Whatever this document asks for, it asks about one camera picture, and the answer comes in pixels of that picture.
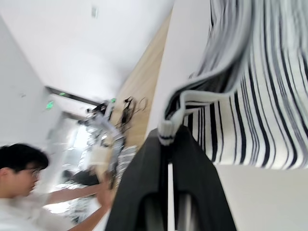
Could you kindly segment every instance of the wooden floor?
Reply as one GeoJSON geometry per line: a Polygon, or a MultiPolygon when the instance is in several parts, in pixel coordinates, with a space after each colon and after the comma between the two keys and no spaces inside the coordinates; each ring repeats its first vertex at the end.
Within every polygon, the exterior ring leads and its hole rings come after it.
{"type": "Polygon", "coordinates": [[[140,147],[145,139],[144,136],[164,53],[170,17],[171,14],[162,24],[116,98],[114,112],[111,117],[111,123],[114,125],[119,122],[124,106],[123,101],[126,98],[132,96],[137,102],[144,97],[148,100],[146,109],[137,112],[128,125],[130,129],[125,132],[127,138],[126,146],[137,145],[140,147]]]}

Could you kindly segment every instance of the striped blanket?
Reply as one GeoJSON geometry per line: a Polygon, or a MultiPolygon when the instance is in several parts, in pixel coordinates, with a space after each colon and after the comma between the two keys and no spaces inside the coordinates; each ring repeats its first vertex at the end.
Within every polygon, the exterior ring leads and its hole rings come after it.
{"type": "Polygon", "coordinates": [[[184,123],[216,164],[306,168],[308,1],[211,0],[203,58],[158,126],[184,123]]]}

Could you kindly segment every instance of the man's arm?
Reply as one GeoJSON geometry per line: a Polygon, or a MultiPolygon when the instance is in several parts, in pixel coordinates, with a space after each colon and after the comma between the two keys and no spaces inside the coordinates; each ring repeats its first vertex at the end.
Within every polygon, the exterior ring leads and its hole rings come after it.
{"type": "Polygon", "coordinates": [[[69,231],[92,231],[106,212],[111,208],[113,197],[112,192],[109,190],[109,179],[107,174],[105,174],[104,181],[99,186],[99,191],[97,192],[96,197],[98,202],[101,204],[101,208],[96,210],[96,212],[91,216],[69,231]]]}
{"type": "Polygon", "coordinates": [[[83,189],[62,189],[50,193],[46,204],[56,204],[64,201],[70,201],[80,197],[90,196],[96,194],[102,186],[97,184],[93,186],[88,186],[83,189]]]}
{"type": "Polygon", "coordinates": [[[95,226],[100,222],[102,217],[107,213],[109,208],[101,207],[96,212],[94,212],[91,216],[85,219],[80,224],[71,228],[69,231],[91,231],[95,228],[95,226]]]}

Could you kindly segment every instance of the eyeglasses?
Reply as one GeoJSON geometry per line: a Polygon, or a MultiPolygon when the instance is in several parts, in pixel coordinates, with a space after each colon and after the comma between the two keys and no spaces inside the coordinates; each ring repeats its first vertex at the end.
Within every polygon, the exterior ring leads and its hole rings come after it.
{"type": "Polygon", "coordinates": [[[39,177],[41,169],[39,168],[26,168],[25,170],[30,170],[33,177],[39,177]]]}

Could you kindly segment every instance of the person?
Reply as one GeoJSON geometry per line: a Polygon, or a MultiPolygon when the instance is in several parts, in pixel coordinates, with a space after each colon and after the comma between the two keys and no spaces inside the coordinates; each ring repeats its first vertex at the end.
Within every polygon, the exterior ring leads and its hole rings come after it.
{"type": "Polygon", "coordinates": [[[102,184],[83,189],[33,193],[40,171],[48,164],[46,154],[26,144],[0,148],[0,231],[91,231],[111,208],[107,175],[102,184]],[[42,208],[92,194],[101,207],[76,226],[42,208]]]}

